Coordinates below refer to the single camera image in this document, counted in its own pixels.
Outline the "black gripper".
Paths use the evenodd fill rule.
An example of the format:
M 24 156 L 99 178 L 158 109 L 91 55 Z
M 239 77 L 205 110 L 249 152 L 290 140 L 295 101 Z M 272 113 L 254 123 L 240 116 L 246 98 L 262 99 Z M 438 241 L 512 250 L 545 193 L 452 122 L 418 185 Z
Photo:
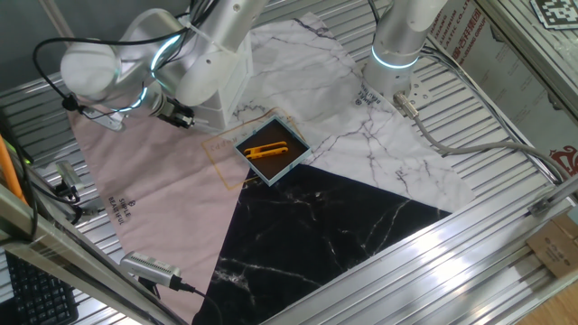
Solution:
M 177 116 L 179 112 L 179 104 L 175 100 L 163 97 L 155 116 L 166 123 L 174 123 L 177 127 L 190 128 L 193 125 L 193 120 L 180 119 Z M 181 107 L 181 113 L 184 116 L 194 116 L 194 112 L 190 107 Z

